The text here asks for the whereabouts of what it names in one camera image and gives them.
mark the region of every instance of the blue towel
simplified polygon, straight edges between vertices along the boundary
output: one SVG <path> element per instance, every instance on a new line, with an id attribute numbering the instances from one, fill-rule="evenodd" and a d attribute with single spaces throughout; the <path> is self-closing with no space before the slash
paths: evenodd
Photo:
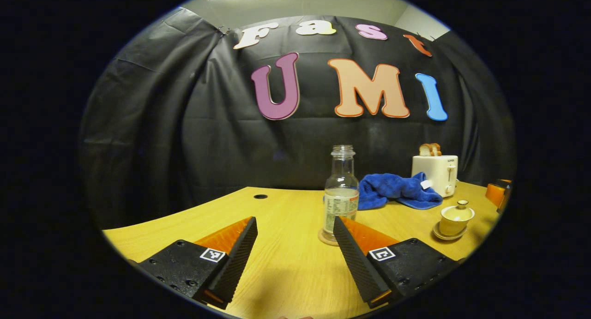
<path id="1" fill-rule="evenodd" d="M 424 172 L 412 178 L 402 178 L 393 174 L 371 174 L 359 182 L 360 211 L 380 208 L 394 199 L 401 204 L 418 210 L 428 210 L 439 206 L 443 198 L 432 188 L 422 189 L 426 180 Z"/>

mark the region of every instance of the black curtain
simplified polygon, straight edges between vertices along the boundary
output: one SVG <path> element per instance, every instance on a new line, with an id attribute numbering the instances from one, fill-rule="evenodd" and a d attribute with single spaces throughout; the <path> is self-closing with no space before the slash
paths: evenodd
<path id="1" fill-rule="evenodd" d="M 327 20 L 336 33 L 297 34 L 307 20 Z M 270 22 L 279 26 L 257 45 L 233 49 L 242 29 Z M 388 40 L 362 37 L 357 24 L 378 26 Z M 445 155 L 458 155 L 461 181 L 486 186 L 512 178 L 513 125 L 486 66 L 453 33 L 434 42 L 412 34 L 431 57 L 406 34 L 412 33 L 357 18 L 299 16 L 224 35 L 184 8 L 167 14 L 117 54 L 87 105 L 80 154 L 99 227 L 145 222 L 245 186 L 322 189 L 333 144 L 353 145 L 359 179 L 410 177 L 412 156 L 420 144 L 433 142 Z M 281 102 L 283 77 L 275 61 L 290 52 L 299 54 L 300 104 L 291 117 L 269 120 L 258 109 L 251 74 L 270 65 L 271 96 Z M 327 64 L 334 58 L 354 60 L 370 78 L 378 64 L 396 66 L 410 115 L 396 119 L 366 110 L 338 116 L 338 76 Z M 427 116 L 417 73 L 437 80 L 446 121 Z"/>

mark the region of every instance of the wall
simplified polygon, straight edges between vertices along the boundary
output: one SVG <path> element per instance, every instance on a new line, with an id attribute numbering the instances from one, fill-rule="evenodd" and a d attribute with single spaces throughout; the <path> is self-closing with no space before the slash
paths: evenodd
<path id="1" fill-rule="evenodd" d="M 397 20 L 395 27 L 418 33 L 427 40 L 434 41 L 450 29 L 439 20 L 431 17 L 426 12 L 409 4 L 405 12 Z"/>
<path id="2" fill-rule="evenodd" d="M 225 30 L 301 15 L 363 18 L 394 26 L 407 5 L 405 0 L 189 0 L 182 6 Z"/>

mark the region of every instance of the peach letter m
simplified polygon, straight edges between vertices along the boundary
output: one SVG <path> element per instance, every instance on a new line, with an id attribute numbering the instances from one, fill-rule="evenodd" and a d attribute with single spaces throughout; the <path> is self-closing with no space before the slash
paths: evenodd
<path id="1" fill-rule="evenodd" d="M 363 115 L 363 107 L 357 103 L 356 93 L 372 115 L 378 113 L 382 96 L 386 100 L 382 108 L 384 115 L 397 118 L 410 115 L 410 111 L 404 104 L 403 92 L 398 81 L 400 71 L 396 67 L 379 64 L 375 68 L 374 78 L 369 79 L 354 60 L 337 58 L 329 60 L 329 65 L 336 69 L 340 86 L 340 105 L 334 108 L 337 115 L 342 117 Z"/>

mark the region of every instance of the cork coaster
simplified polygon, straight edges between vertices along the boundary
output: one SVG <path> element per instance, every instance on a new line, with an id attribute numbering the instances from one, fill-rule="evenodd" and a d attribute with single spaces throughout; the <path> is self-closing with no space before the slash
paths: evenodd
<path id="1" fill-rule="evenodd" d="M 337 241 L 332 241 L 332 239 L 328 239 L 325 237 L 324 233 L 322 232 L 323 229 L 320 229 L 318 231 L 318 239 L 320 241 L 322 241 L 322 243 L 328 244 L 328 245 L 332 245 L 332 246 L 338 246 L 338 242 Z"/>

